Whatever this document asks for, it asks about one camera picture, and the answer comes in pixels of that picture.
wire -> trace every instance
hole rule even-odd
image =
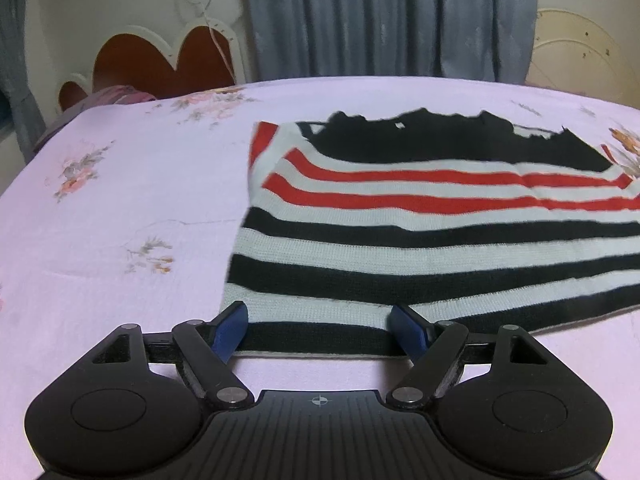
[[[205,23],[207,23],[207,30],[209,31],[209,35],[211,36],[211,40],[213,41],[213,44],[216,46],[218,52],[220,53],[220,57],[222,58],[223,63],[225,64],[226,70],[229,72],[229,75],[231,76],[231,79],[234,82],[234,85],[236,85],[237,81],[236,81],[236,75],[234,74],[234,70],[232,69],[230,63],[228,62],[225,53],[222,51],[222,47],[220,47],[220,44],[218,43],[218,40],[216,39],[216,35],[214,33],[214,29],[211,26],[211,22],[209,21],[209,17],[207,16],[207,8],[211,5],[211,2],[213,0],[209,0],[207,1],[207,5],[203,5],[202,1],[199,1],[197,3],[197,5],[200,7],[200,11],[202,12],[202,17],[204,18]]]

headboard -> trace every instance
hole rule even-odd
[[[209,23],[236,82],[244,83],[238,38],[222,22]],[[102,45],[90,74],[68,76],[58,91],[58,104],[66,110],[92,92],[112,85],[132,85],[165,99],[233,84],[204,20],[190,23],[173,46],[148,28],[132,25]]]

striped sweater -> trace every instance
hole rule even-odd
[[[487,112],[261,123],[224,305],[240,348],[395,355],[394,304],[475,332],[640,303],[640,182],[583,143]]]

bed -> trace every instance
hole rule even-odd
[[[566,127],[632,176],[640,171],[637,156],[625,149],[638,142],[633,132],[640,131],[640,111],[538,88],[436,78],[314,78],[87,110],[0,197],[4,478],[27,480],[42,471],[24,435],[25,410],[111,330],[135,322],[144,332],[163,332],[217,314],[248,204],[246,168],[257,121],[324,121],[336,110],[377,119],[419,107],[441,114],[487,110],[523,126]],[[640,312],[536,336],[614,415],[601,474],[635,478]],[[409,366],[404,359],[259,357],[233,358],[231,365],[255,395],[266,388],[384,393]],[[155,370],[175,374],[165,365]],[[468,367],[463,378],[483,371]]]

curtain fold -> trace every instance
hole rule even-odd
[[[29,162],[45,124],[27,81],[25,10],[26,0],[0,0],[0,88],[9,99],[18,145]]]
[[[435,75],[523,83],[538,0],[248,0],[260,79]]]

